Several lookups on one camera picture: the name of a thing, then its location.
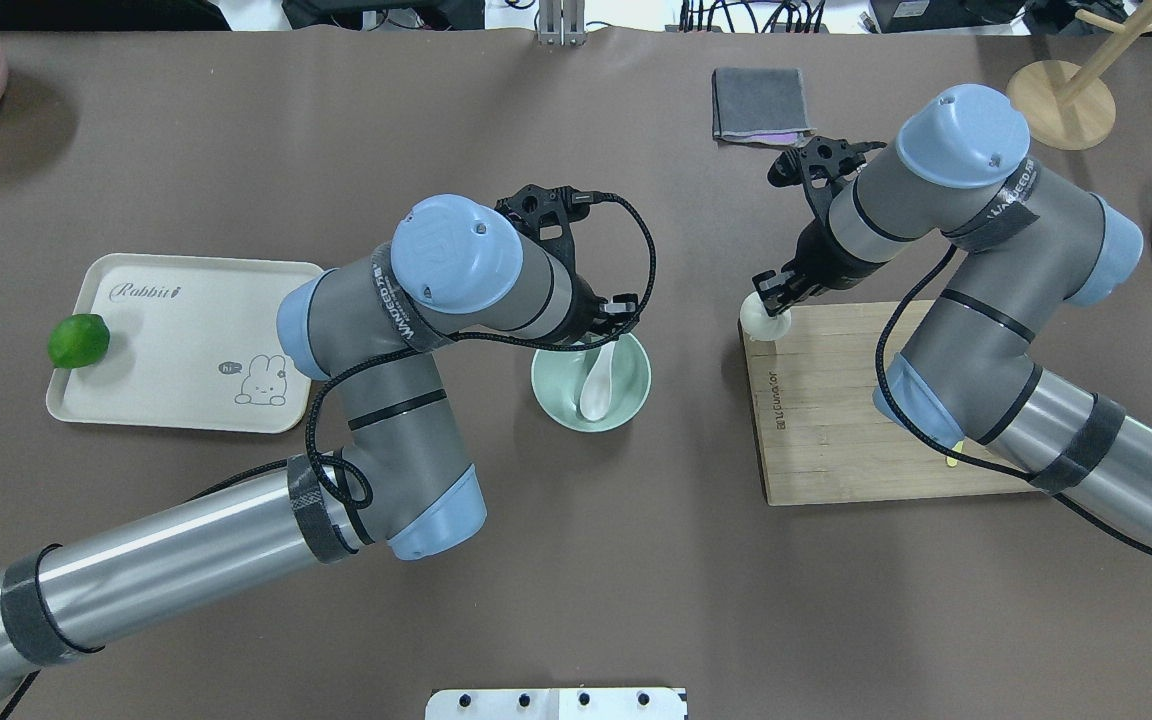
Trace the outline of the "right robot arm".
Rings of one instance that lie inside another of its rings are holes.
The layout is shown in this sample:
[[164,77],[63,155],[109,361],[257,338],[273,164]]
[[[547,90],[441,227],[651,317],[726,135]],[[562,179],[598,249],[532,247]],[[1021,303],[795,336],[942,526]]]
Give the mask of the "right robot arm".
[[751,282],[764,314],[786,314],[940,232],[963,263],[890,363],[877,344],[876,406],[946,456],[973,439],[1001,457],[998,473],[1152,555],[1152,429],[1029,357],[1058,306],[1097,304],[1134,273],[1143,234],[1029,147],[1005,94],[957,85],[890,143],[786,150],[767,179],[803,188],[812,223],[794,258]]

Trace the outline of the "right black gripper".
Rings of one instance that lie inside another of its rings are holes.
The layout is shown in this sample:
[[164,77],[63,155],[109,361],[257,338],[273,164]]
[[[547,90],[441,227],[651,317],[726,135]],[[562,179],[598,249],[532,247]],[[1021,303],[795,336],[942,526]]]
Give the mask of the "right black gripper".
[[827,290],[849,290],[881,268],[881,263],[861,259],[842,247],[828,223],[829,209],[844,191],[844,179],[867,164],[867,152],[884,142],[850,143],[841,138],[814,137],[801,147],[781,152],[768,170],[774,187],[799,184],[814,220],[797,238],[794,258],[781,270],[751,278],[756,296],[767,316],[781,316],[806,296]]

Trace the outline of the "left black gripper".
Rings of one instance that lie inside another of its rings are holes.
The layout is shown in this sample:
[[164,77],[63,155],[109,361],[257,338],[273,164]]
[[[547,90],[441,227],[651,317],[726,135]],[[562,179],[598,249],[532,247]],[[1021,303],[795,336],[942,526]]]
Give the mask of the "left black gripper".
[[541,344],[573,344],[586,338],[588,347],[599,348],[616,342],[626,333],[626,323],[617,319],[641,313],[636,293],[617,293],[612,300],[604,300],[576,272],[570,225],[586,219],[593,202],[593,192],[571,185],[538,184],[526,184],[515,195],[495,200],[497,213],[558,264],[553,270],[553,291],[544,306],[547,313],[558,310],[558,319],[545,320],[539,316],[516,332],[516,338]]

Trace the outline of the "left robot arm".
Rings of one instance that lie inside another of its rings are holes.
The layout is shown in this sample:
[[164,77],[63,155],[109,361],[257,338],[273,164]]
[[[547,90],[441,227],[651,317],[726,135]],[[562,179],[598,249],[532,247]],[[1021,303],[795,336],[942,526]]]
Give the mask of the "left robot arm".
[[622,196],[522,188],[493,209],[417,202],[369,258],[285,296],[285,357],[320,382],[298,455],[100,536],[0,570],[0,702],[46,667],[369,544],[419,560],[473,536],[486,509],[435,369],[477,340],[579,353],[630,332],[650,291],[602,300],[576,272],[570,227]]

